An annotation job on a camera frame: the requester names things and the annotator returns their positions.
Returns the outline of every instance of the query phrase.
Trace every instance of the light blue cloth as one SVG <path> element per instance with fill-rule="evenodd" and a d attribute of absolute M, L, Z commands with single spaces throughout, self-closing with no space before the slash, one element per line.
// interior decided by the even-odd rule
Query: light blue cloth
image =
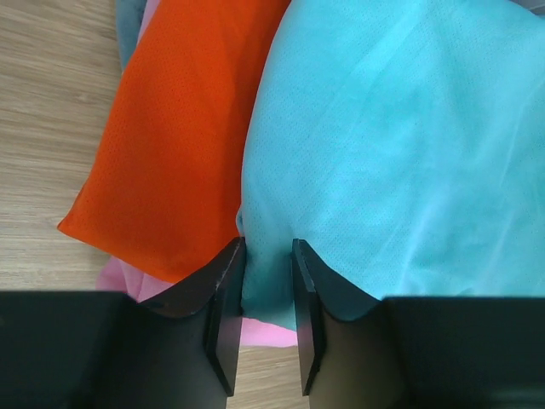
<path fill-rule="evenodd" d="M 293 238 L 374 297 L 545 294 L 545 21 L 294 0 L 250 125 L 245 315 L 295 327 Z"/>
<path fill-rule="evenodd" d="M 116 0 L 116 31 L 122 69 L 135 52 L 146 3 L 147 0 Z"/>

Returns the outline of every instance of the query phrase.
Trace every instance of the fabric fold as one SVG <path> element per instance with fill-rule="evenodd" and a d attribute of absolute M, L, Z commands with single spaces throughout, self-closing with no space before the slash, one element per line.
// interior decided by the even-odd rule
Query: fabric fold
<path fill-rule="evenodd" d="M 244 141 L 289 0 L 163 0 L 61 232 L 177 282 L 238 235 Z"/>
<path fill-rule="evenodd" d="M 244 152 L 244 312 L 295 328 L 293 238 L 379 299 L 545 294 L 545 22 L 294 0 Z"/>

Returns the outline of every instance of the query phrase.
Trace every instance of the wooden floor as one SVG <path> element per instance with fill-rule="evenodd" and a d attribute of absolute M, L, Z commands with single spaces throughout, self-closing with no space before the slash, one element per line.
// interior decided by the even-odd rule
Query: wooden floor
<path fill-rule="evenodd" d="M 55 229 L 120 78 L 114 0 L 0 0 L 0 289 L 92 289 L 107 256 Z M 246 349 L 231 408 L 307 408 L 294 349 Z"/>

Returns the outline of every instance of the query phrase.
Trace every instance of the teal fabric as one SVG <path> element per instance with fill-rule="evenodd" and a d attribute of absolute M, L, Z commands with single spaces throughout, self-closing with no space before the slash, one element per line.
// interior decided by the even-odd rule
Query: teal fabric
<path fill-rule="evenodd" d="M 147 0 L 116 0 L 116 31 L 121 67 L 125 69 L 138 43 Z"/>
<path fill-rule="evenodd" d="M 295 328 L 293 238 L 377 298 L 545 294 L 545 21 L 294 0 L 255 102 L 245 315 Z"/>

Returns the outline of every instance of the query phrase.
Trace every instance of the black plastic part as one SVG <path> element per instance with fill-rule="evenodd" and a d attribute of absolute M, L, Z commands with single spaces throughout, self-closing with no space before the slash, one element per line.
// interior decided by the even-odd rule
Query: black plastic part
<path fill-rule="evenodd" d="M 0 408 L 224 409 L 244 264 L 235 239 L 142 304 L 109 292 L 0 292 Z"/>
<path fill-rule="evenodd" d="M 292 257 L 294 284 L 305 276 L 312 289 L 312 308 L 320 311 L 313 322 L 326 345 L 323 356 L 314 355 L 319 371 L 306 385 L 311 409 L 545 407 L 545 299 L 378 302 L 308 243 L 296 240 Z M 297 288 L 301 314 L 308 294 Z M 312 350 L 299 348 L 301 377 L 308 377 L 303 361 L 312 360 Z"/>

